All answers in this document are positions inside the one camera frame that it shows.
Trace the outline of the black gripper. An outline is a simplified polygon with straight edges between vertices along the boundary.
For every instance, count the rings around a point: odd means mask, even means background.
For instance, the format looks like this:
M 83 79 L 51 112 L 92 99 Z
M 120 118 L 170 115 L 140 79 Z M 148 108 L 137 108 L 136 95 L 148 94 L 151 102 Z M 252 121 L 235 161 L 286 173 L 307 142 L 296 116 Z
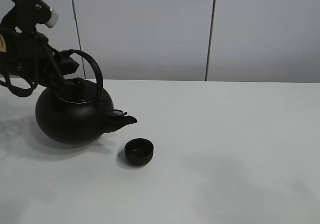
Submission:
M 19 76 L 57 92 L 72 89 L 73 83 L 63 75 L 74 74 L 79 68 L 71 58 L 73 49 L 59 52 L 37 31 L 25 34 L 1 27 L 0 32 L 2 76 Z

